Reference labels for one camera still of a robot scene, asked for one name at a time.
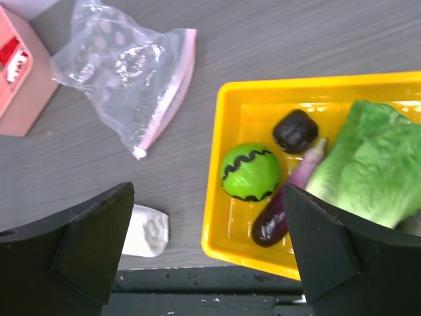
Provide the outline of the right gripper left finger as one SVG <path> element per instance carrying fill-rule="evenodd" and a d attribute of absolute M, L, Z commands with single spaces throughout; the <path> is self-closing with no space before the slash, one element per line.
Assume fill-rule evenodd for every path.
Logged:
<path fill-rule="evenodd" d="M 100 315 L 134 206 L 123 182 L 83 203 L 1 232 L 2 315 Z"/>

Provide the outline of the dark round toy plum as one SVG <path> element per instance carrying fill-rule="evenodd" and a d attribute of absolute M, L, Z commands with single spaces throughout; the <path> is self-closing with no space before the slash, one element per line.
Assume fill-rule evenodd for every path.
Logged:
<path fill-rule="evenodd" d="M 275 125 L 272 136 L 283 152 L 299 155 L 317 139 L 318 125 L 306 112 L 296 109 Z"/>

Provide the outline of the green toy ball black zigzag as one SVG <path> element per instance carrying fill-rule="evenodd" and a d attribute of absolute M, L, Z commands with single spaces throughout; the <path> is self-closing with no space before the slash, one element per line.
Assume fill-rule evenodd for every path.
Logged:
<path fill-rule="evenodd" d="M 280 182 L 278 159 L 262 144 L 239 144 L 222 160 L 220 187 L 234 199 L 262 201 L 276 191 Z"/>

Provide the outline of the purple toy eggplant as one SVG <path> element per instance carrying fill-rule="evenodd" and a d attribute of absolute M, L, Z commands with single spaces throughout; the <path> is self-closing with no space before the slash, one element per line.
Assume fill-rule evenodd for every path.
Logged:
<path fill-rule="evenodd" d="M 307 150 L 283 186 L 272 197 L 253 223 L 251 237 L 256 245 L 268 248 L 277 244 L 287 233 L 288 226 L 283 203 L 287 185 L 304 189 L 313 172 L 326 156 L 327 138 L 321 138 Z"/>

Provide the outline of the green polka dot toy food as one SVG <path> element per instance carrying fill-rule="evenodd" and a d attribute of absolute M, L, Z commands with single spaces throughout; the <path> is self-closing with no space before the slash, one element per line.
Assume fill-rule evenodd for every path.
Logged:
<path fill-rule="evenodd" d="M 420 210 L 420 125 L 392 106 L 357 100 L 306 191 L 395 228 Z"/>

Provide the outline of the clear zip top bag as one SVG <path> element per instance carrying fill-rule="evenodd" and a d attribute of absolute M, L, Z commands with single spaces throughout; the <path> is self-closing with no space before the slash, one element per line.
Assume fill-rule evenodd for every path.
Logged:
<path fill-rule="evenodd" d="M 180 108 L 195 66 L 197 31 L 138 25 L 101 1 L 77 1 L 70 40 L 51 59 L 52 77 L 83 92 L 136 159 Z"/>

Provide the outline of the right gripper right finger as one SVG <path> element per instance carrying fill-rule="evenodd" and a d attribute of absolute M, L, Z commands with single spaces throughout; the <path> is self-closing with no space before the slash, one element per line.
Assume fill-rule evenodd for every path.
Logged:
<path fill-rule="evenodd" d="M 283 195 L 315 315 L 419 315 L 420 237 L 367 221 L 294 186 Z"/>

